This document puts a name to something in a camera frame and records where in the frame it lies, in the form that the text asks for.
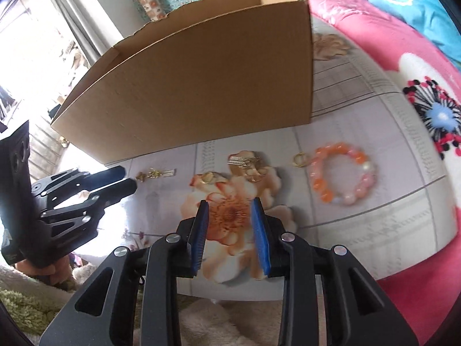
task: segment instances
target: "curtain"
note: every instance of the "curtain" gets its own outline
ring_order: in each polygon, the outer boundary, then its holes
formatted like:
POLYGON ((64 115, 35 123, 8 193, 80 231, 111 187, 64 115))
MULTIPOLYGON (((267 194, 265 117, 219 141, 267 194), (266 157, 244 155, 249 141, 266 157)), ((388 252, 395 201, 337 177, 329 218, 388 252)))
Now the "curtain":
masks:
POLYGON ((69 25, 75 41, 89 64, 93 65, 108 50, 107 46, 91 27, 76 1, 51 0, 51 2, 69 25))

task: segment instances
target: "cardboard box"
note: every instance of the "cardboard box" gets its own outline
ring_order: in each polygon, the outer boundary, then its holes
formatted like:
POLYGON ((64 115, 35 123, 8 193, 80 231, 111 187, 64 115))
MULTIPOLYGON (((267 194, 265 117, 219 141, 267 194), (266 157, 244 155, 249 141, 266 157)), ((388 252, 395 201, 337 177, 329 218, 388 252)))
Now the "cardboard box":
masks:
POLYGON ((306 0, 201 0, 108 50, 52 127, 108 164, 309 123, 312 78, 306 0))

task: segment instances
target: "gold earring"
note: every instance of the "gold earring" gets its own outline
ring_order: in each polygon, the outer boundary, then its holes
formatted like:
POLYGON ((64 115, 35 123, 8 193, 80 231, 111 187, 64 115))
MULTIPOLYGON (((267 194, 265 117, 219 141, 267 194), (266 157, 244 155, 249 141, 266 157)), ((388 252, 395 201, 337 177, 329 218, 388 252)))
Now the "gold earring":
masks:
POLYGON ((138 181, 144 182, 146 178, 158 178, 160 176, 174 176, 176 174, 176 169, 170 169, 165 171, 160 171, 156 169, 151 169, 147 174, 139 172, 135 177, 138 181))
POLYGON ((261 157, 230 156, 229 165, 238 166, 243 170, 243 176, 250 182, 259 182, 267 174, 267 169, 262 167, 261 157))

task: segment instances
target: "gold ring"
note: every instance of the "gold ring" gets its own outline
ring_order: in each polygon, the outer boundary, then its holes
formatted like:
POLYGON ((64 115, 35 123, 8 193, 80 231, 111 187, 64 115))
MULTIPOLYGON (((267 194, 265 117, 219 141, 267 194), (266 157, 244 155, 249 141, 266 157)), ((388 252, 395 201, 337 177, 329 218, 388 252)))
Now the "gold ring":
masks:
POLYGON ((200 177, 200 182, 207 185, 208 183, 213 181, 213 179, 214 179, 214 173, 213 172, 206 172, 205 174, 202 174, 202 176, 200 177))
POLYGON ((306 154, 304 152, 299 152, 296 155, 294 155, 294 157, 293 157, 293 165, 294 166, 296 166, 297 168, 303 168, 303 167, 307 166, 307 164, 308 164, 308 161, 307 161, 306 154))

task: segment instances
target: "bedspread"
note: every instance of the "bedspread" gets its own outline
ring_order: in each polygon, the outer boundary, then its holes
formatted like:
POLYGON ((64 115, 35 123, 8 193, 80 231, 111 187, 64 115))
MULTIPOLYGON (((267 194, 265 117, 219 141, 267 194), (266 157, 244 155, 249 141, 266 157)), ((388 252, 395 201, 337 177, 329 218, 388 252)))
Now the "bedspread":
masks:
MULTIPOLYGON (((424 36, 367 0, 309 0, 312 14, 363 48, 400 87, 443 160, 461 212, 461 73, 424 36)), ((461 291, 461 238, 380 281, 425 343, 461 291)))

